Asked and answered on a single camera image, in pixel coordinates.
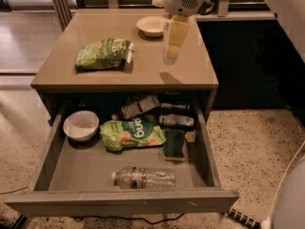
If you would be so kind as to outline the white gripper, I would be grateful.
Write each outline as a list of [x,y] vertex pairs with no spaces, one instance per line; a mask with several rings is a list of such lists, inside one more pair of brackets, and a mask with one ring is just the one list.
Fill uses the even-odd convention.
[[212,13],[219,0],[152,0],[152,5],[163,8],[173,17],[164,27],[164,56],[176,60],[187,37],[190,23],[187,16]]

